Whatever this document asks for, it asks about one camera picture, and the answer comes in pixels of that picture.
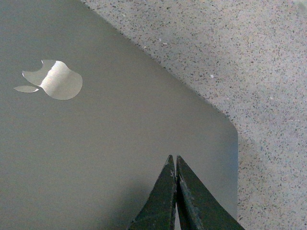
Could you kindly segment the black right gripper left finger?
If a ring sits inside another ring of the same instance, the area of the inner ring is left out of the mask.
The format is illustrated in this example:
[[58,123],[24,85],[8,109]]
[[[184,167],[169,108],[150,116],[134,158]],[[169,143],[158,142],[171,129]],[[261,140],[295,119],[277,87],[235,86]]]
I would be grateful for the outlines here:
[[150,195],[129,230],[173,230],[176,214],[176,171],[169,155]]

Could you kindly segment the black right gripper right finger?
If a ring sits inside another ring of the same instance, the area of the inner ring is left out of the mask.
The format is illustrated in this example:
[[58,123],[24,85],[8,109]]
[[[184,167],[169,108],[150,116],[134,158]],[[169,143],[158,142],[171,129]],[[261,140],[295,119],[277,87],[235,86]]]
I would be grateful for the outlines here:
[[181,156],[177,156],[177,208],[183,230],[242,230]]

